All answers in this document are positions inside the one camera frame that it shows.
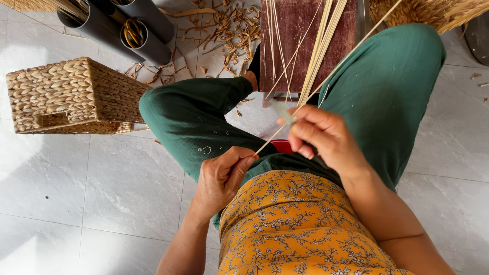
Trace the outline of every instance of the tile floor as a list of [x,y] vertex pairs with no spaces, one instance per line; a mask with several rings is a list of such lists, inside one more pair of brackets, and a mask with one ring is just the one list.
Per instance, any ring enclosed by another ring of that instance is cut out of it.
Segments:
[[[193,8],[186,5],[168,9]],[[172,20],[177,29],[188,27],[187,19]],[[21,13],[0,4],[0,74],[80,56],[118,71],[129,67],[103,46],[62,31],[53,14]],[[220,52],[202,55],[202,46],[195,48],[200,33],[186,35],[195,43],[182,42],[182,34],[179,30],[169,47],[176,43],[193,75],[204,77],[203,66],[214,76],[222,64]],[[474,61],[460,37],[458,29],[442,35],[448,57],[398,191],[458,274],[484,274],[489,268],[489,102],[483,100],[489,89],[477,84],[489,81],[489,68]],[[182,65],[178,57],[177,66]],[[470,80],[476,72],[483,77]],[[182,70],[177,80],[189,77]],[[154,274],[196,183],[153,142],[151,131],[16,135],[3,77],[0,85],[0,274]],[[243,117],[231,112],[226,119],[267,138],[277,128],[276,116],[261,108],[260,94],[250,98],[256,100],[239,107]],[[206,274],[215,274],[219,240],[213,228],[207,246]]]

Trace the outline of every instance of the red object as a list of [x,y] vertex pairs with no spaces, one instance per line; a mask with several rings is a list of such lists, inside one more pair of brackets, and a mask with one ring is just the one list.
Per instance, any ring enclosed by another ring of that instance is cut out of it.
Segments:
[[294,151],[292,151],[292,148],[290,147],[290,143],[286,139],[274,139],[270,141],[273,146],[277,149],[279,153],[288,153],[288,154],[295,154]]

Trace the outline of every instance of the floral pattern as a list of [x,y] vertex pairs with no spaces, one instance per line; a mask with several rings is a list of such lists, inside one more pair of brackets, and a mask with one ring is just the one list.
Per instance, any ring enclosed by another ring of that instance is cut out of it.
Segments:
[[343,189],[303,172],[254,177],[224,209],[218,274],[412,275],[396,269]]

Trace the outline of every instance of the foot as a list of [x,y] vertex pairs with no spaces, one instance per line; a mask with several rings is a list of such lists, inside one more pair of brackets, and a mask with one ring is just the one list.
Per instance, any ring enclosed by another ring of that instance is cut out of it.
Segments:
[[248,67],[248,71],[246,72],[247,74],[249,72],[253,73],[255,81],[256,81],[256,87],[257,87],[256,91],[260,90],[260,45],[261,44],[258,44],[258,46],[256,47],[256,51],[255,51],[255,54],[253,56],[253,60],[251,61],[250,65]]
[[243,77],[251,83],[251,86],[253,87],[253,92],[258,92],[258,82],[255,74],[249,70],[243,75]]

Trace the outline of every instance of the leg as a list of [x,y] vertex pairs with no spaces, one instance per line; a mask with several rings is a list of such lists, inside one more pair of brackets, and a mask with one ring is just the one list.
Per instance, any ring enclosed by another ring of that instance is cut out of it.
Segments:
[[445,61],[425,24],[389,28],[366,40],[324,84],[321,108],[342,115],[370,165],[393,191]]
[[[163,146],[197,181],[204,160],[220,156],[234,145],[258,150],[265,143],[224,119],[253,88],[245,77],[188,79],[148,90],[139,109]],[[277,150],[269,144],[259,155],[274,153]]]

